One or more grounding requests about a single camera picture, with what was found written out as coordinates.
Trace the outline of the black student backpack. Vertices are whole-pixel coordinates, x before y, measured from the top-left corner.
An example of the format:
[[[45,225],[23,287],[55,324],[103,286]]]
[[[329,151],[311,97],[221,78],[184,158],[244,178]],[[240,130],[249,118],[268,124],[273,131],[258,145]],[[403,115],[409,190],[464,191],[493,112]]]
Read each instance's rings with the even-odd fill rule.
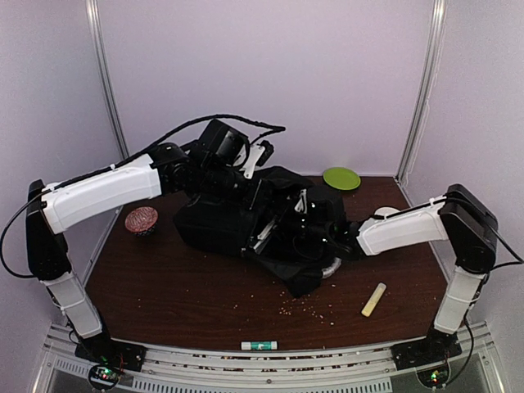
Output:
[[[169,174],[172,192],[184,191],[176,165]],[[281,229],[294,199],[305,188],[323,185],[283,167],[255,172],[245,193],[219,197],[188,196],[173,221],[183,241],[198,250],[242,257],[262,264],[280,278],[295,298],[307,295],[333,275],[342,260],[293,246]]]

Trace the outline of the yellow highlighter marker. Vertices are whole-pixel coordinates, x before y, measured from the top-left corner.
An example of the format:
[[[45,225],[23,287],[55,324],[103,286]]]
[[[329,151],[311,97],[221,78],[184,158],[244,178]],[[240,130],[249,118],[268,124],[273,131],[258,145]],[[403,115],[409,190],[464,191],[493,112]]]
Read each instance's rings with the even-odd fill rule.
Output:
[[[383,282],[378,283],[372,295],[369,297],[367,303],[361,310],[361,314],[364,317],[368,318],[373,313],[373,311],[375,310],[378,302],[382,298],[385,291],[386,291],[386,284]]]

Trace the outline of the green white glue stick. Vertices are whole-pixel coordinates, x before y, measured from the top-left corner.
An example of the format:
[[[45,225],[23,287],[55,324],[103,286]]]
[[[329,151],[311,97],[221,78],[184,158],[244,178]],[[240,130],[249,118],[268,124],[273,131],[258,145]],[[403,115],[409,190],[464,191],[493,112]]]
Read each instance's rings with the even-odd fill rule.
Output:
[[[244,351],[266,351],[277,350],[278,343],[276,341],[242,341],[241,350]]]

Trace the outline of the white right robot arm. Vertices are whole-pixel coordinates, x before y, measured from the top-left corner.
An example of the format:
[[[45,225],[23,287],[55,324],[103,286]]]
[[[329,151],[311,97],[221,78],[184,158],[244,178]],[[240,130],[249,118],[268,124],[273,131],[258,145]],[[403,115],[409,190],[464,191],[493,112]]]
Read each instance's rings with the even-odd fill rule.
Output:
[[[495,266],[498,221],[463,185],[407,209],[383,206],[364,220],[350,220],[341,192],[317,185],[299,193],[281,229],[307,252],[344,261],[365,260],[409,246],[447,242],[455,257],[452,278],[433,319],[434,332],[420,343],[420,355],[437,361],[451,347],[476,293]]]

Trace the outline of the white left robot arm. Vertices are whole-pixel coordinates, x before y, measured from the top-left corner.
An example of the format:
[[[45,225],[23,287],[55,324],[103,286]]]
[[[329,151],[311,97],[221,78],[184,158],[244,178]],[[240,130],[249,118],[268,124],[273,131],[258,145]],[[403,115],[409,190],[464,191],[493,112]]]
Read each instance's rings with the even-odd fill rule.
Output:
[[[29,271],[51,293],[99,363],[112,362],[118,347],[107,337],[102,317],[70,261],[66,232],[118,207],[179,191],[244,198],[272,146],[227,123],[234,118],[208,115],[190,120],[117,164],[58,183],[32,183],[25,216]],[[181,146],[169,142],[200,122],[205,128],[198,138]]]

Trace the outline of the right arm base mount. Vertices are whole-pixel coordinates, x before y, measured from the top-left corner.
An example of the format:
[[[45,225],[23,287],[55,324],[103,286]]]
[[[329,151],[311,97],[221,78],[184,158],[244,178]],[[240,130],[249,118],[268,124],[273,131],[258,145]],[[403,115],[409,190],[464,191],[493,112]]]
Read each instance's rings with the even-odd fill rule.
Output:
[[[430,340],[426,337],[391,347],[391,355],[398,371],[421,368],[429,364],[442,364],[462,353],[462,347],[456,338],[450,343],[445,343],[440,339]]]

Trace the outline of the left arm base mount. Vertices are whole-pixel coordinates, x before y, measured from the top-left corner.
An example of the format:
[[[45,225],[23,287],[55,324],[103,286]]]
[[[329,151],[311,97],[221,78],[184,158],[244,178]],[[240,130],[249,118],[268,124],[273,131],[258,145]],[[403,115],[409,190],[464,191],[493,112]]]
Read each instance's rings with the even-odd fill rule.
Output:
[[[147,349],[145,346],[122,341],[81,340],[76,346],[75,356],[97,364],[111,366],[119,370],[140,372]]]

